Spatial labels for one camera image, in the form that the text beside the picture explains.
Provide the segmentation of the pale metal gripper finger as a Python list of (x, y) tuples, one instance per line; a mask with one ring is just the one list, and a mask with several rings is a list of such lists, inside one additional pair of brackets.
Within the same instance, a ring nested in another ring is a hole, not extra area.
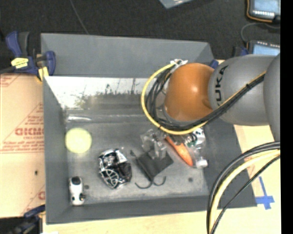
[(161, 141), (156, 141), (154, 143), (154, 152), (153, 152), (153, 159), (164, 159), (166, 156), (167, 147)]
[(140, 135), (140, 139), (142, 141), (142, 149), (147, 152), (150, 151), (153, 147), (153, 137), (152, 132), (147, 131), (144, 134)]

